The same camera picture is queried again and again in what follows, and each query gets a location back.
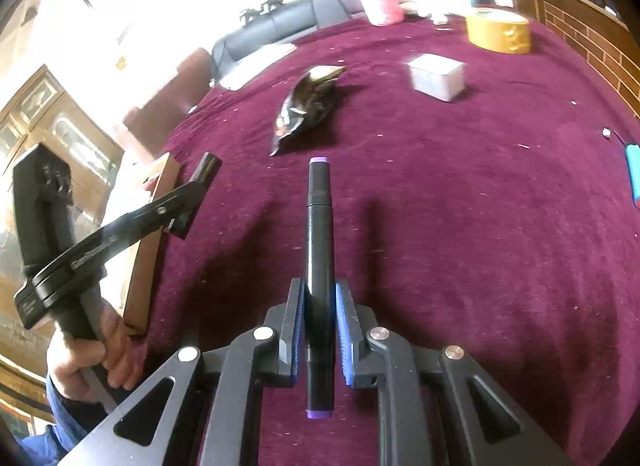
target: marker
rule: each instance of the marker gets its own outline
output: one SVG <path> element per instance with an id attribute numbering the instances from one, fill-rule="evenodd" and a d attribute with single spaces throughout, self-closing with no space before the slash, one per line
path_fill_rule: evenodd
<path id="1" fill-rule="evenodd" d="M 306 202 L 306 416 L 329 419 L 334 410 L 334 211 L 329 163 L 309 161 Z"/>

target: maroon tablecloth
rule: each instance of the maroon tablecloth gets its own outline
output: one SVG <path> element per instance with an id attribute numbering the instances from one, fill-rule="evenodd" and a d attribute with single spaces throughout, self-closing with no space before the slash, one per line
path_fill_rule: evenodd
<path id="1" fill-rule="evenodd" d="M 354 20 L 238 92 L 214 89 L 166 146 L 185 175 L 204 151 L 224 165 L 160 258 L 151 353 L 198 321 L 203 350 L 228 344 L 284 301 L 303 273 L 307 163 L 327 156 L 337 275 L 356 300 L 413 343 L 470 351 L 577 464 L 596 465 L 640 394 L 640 211 L 622 146 L 600 132 L 640 128 L 559 38 L 532 23 L 532 39 L 532 54 L 497 54 L 460 20 Z M 422 52 L 467 64 L 457 102 L 412 90 L 403 62 Z M 339 109 L 268 157 L 284 97 L 318 64 L 348 67 Z M 305 418 L 303 383 L 266 392 L 262 466 L 376 464 L 374 396 L 337 385 L 329 421 Z"/>

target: person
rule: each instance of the person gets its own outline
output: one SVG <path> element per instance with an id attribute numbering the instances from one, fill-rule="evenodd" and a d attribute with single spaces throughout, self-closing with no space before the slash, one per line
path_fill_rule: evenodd
<path id="1" fill-rule="evenodd" d="M 54 466 L 94 429 L 106 413 L 80 370 L 103 366 L 112 388 L 132 390 L 142 376 L 124 321 L 104 302 L 100 315 L 103 341 L 65 340 L 56 330 L 47 350 L 47 399 L 56 421 L 44 434 L 19 442 L 34 466 Z"/>

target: white paper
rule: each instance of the white paper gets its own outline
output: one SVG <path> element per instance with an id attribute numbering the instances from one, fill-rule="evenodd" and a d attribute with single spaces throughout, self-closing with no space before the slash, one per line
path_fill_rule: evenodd
<path id="1" fill-rule="evenodd" d="M 263 70 L 296 50 L 293 43 L 265 45 L 242 59 L 234 70 L 220 80 L 229 90 L 238 90 Z"/>

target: tape roll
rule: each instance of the tape roll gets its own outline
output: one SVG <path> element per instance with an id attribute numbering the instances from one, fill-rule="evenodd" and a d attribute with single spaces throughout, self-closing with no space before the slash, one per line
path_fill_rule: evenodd
<path id="1" fill-rule="evenodd" d="M 529 20 L 503 9 L 475 8 L 466 15 L 469 41 L 478 47 L 505 54 L 531 52 Z"/>

